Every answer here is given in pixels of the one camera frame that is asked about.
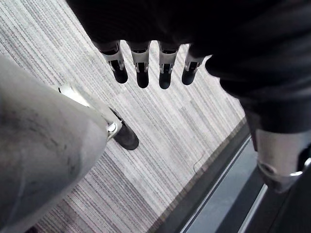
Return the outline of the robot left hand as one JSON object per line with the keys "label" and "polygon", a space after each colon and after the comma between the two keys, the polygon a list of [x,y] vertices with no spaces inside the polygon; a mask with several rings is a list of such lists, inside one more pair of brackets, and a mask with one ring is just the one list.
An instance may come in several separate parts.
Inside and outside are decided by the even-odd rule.
{"label": "robot left hand", "polygon": [[97,45],[190,44],[245,112],[258,167],[277,192],[310,165],[311,3],[308,0],[70,0]]}

